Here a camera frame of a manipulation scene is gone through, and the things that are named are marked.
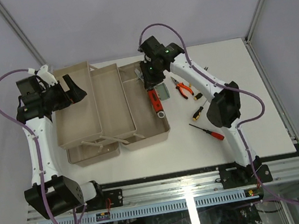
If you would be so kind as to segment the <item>red handled screwdriver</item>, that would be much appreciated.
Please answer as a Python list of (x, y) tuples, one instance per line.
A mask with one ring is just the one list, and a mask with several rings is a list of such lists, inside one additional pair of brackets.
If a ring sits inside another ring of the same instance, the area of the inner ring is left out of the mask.
[(193, 125), (193, 124), (189, 124), (189, 125), (194, 127), (194, 128), (197, 128), (197, 129), (200, 129), (200, 130), (204, 131), (206, 134), (208, 134), (209, 136), (212, 136), (213, 138), (216, 138), (219, 141), (223, 141), (225, 139), (225, 136), (223, 136), (222, 134), (219, 134), (217, 132), (214, 132), (214, 131), (211, 131), (211, 130), (208, 130), (208, 129), (204, 129), (204, 128), (198, 127), (196, 125)]

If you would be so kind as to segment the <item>red handled adjustable wrench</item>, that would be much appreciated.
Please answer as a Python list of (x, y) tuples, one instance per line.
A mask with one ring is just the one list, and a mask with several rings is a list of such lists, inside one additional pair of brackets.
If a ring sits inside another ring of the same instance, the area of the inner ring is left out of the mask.
[[(137, 68), (135, 69), (135, 74), (137, 77), (144, 83), (144, 76), (143, 73), (141, 73)], [(153, 109), (155, 110), (155, 113), (157, 116), (161, 119), (165, 117), (165, 112), (163, 109), (163, 106), (161, 105), (160, 99), (156, 93), (156, 90), (154, 88), (147, 89), (147, 94), (149, 96), (149, 99), (151, 100)]]

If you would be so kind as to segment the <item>orange handled long-nose pliers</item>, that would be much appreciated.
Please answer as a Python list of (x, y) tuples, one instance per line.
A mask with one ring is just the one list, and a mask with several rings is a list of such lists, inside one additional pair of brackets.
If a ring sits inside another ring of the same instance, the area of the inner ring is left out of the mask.
[(187, 91), (191, 94), (191, 96), (194, 96), (195, 93), (193, 92), (193, 90), (186, 86), (184, 83), (182, 82), (179, 82), (178, 80), (176, 80), (175, 78), (171, 77), (170, 78), (171, 81), (173, 82), (173, 84), (175, 85), (175, 88), (178, 90), (178, 92), (181, 94), (181, 96), (184, 98), (184, 99), (188, 99), (189, 97), (187, 97), (187, 95), (184, 93), (184, 91)]

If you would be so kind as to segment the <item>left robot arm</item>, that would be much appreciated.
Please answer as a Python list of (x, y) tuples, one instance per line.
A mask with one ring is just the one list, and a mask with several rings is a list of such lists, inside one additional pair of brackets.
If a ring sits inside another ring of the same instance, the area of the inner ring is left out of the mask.
[(87, 93), (63, 76), (65, 91), (58, 82), (49, 85), (39, 76), (16, 82), (20, 91), (16, 119), (22, 126), (32, 162), (32, 187), (24, 191), (26, 202), (44, 218), (58, 216), (83, 204), (99, 210), (106, 204), (105, 194), (95, 181), (84, 184), (63, 175), (56, 162), (52, 139), (52, 114), (83, 100)]

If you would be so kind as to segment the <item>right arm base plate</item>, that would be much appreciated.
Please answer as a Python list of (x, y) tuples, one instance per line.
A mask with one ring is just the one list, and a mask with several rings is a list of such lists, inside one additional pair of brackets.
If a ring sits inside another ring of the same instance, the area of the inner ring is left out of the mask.
[(253, 161), (253, 165), (255, 172), (253, 172), (251, 165), (246, 167), (235, 166), (219, 170), (219, 177), (215, 179), (215, 183), (222, 184), (224, 189), (259, 184), (255, 174), (257, 174), (257, 177), (263, 183), (273, 181), (268, 165), (263, 164), (258, 158)]

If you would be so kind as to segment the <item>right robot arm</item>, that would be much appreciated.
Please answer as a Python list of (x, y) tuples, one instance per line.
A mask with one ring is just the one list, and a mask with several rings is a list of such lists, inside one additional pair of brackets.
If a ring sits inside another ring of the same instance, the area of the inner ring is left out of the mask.
[(138, 49), (145, 55), (140, 68), (146, 89), (161, 83), (165, 78), (164, 71), (169, 71), (191, 83), (209, 101), (207, 119), (223, 131), (232, 148), (238, 178), (244, 184), (253, 183), (258, 177), (254, 163), (260, 165), (261, 162), (255, 153), (249, 156), (248, 144), (237, 130), (241, 115), (238, 84), (234, 81), (226, 83), (215, 78), (192, 61), (184, 47), (175, 43), (165, 46), (150, 36), (144, 42), (140, 41)]

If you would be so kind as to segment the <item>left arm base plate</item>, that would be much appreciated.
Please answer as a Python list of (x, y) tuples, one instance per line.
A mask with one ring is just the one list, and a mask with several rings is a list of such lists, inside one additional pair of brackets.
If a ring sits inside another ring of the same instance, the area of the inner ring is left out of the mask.
[(110, 210), (123, 206), (122, 189), (112, 189), (98, 194), (95, 198), (86, 202), (86, 212), (96, 210)]

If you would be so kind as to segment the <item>translucent brown toolbox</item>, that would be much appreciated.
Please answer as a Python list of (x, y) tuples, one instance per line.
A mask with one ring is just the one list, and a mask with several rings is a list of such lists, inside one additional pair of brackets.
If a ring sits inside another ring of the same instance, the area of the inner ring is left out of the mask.
[(136, 133), (123, 141), (113, 142), (103, 147), (90, 144), (74, 147), (67, 151), (70, 164), (85, 167), (120, 155), (120, 146), (135, 151), (155, 145), (168, 139), (170, 126), (164, 112), (155, 112), (148, 93), (137, 72), (139, 63), (134, 62), (119, 68)]

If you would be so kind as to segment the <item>black yellow screwdriver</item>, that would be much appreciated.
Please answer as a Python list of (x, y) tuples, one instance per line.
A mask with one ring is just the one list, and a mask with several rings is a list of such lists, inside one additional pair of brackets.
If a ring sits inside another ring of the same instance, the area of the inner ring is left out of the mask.
[(200, 93), (198, 93), (198, 94), (196, 94), (196, 95), (194, 96), (194, 100), (197, 101), (197, 100), (199, 100), (202, 96), (203, 96), (203, 95), (202, 95), (202, 93), (200, 92)]
[(197, 121), (198, 118), (200, 118), (200, 115), (201, 115), (201, 113), (202, 113), (202, 111), (203, 111), (204, 106), (205, 106), (206, 103), (207, 103), (207, 101), (205, 101), (205, 102), (204, 102), (204, 103), (197, 109), (197, 111), (195, 111), (195, 113), (194, 113), (193, 116), (192, 116), (192, 120), (193, 120), (193, 121)]

